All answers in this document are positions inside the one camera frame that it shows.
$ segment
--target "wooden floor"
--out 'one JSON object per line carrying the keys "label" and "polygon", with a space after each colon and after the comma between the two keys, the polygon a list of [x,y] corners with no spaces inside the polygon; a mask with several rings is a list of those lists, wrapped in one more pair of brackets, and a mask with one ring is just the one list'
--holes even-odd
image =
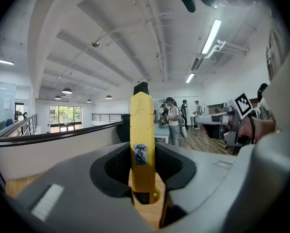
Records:
{"label": "wooden floor", "polygon": [[[207,136],[205,130],[189,129],[187,133],[188,139],[184,139],[182,136],[180,138],[180,146],[183,148],[218,154],[232,154],[232,151],[225,150],[226,145],[223,141],[217,139],[210,139]],[[27,178],[7,181],[6,193],[11,197],[15,197],[25,186],[30,184],[39,176],[40,175],[34,175]],[[131,184],[132,181],[130,173],[129,185],[132,186]],[[162,182],[158,173],[156,173],[156,186],[161,192],[161,198],[157,203],[151,205],[141,205],[135,198],[133,198],[135,209],[154,229],[159,228],[159,220],[162,213],[165,191],[164,183]]]}
{"label": "wooden floor", "polygon": [[226,144],[223,140],[209,138],[205,130],[189,128],[188,138],[180,136],[180,146],[189,150],[198,150],[209,153],[232,154],[232,150],[225,149]]}

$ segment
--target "glass door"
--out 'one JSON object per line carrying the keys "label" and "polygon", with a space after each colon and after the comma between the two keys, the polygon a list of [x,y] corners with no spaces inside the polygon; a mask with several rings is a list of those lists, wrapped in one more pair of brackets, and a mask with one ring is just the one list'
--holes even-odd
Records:
{"label": "glass door", "polygon": [[50,106],[50,132],[66,132],[82,128],[81,107]]}

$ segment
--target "yellow utility knife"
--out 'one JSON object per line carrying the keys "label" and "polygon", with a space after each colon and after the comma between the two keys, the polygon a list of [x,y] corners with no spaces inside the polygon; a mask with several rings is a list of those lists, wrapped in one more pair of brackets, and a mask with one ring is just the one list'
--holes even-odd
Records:
{"label": "yellow utility knife", "polygon": [[132,190],[141,204],[154,204],[160,199],[155,186],[154,106],[148,84],[134,87],[130,110],[130,148]]}

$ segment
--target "gray plastic surface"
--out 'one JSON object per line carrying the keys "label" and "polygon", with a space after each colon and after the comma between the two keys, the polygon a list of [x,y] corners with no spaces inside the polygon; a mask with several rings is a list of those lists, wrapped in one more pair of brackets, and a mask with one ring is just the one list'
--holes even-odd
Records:
{"label": "gray plastic surface", "polygon": [[[64,186],[64,192],[46,220],[50,226],[63,232],[152,232],[130,198],[106,196],[89,177],[97,158],[124,144],[57,164],[17,200],[28,208],[49,184],[56,183]],[[197,165],[196,175],[185,188],[169,192],[172,204],[189,214],[161,229],[162,233],[242,232],[270,208],[290,177],[290,131],[244,146],[237,157],[161,145]]]}
{"label": "gray plastic surface", "polygon": [[[196,175],[185,188],[169,192],[173,205],[179,205],[186,213],[196,209],[215,191],[228,174],[228,167],[232,167],[237,159],[233,155],[188,150],[165,143],[157,144],[191,159],[197,166]],[[218,166],[217,162],[230,163],[231,165]]]}
{"label": "gray plastic surface", "polygon": [[79,155],[45,172],[17,197],[26,208],[52,183],[64,187],[46,223],[59,232],[150,232],[153,229],[134,209],[131,198],[112,198],[92,183],[89,169],[99,157],[123,146],[121,143]]}

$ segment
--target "white paper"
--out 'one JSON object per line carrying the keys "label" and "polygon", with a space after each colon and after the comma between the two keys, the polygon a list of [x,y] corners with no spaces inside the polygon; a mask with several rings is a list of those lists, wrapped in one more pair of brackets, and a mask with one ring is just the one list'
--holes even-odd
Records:
{"label": "white paper", "polygon": [[10,99],[5,99],[4,101],[4,109],[9,110],[10,107]]}

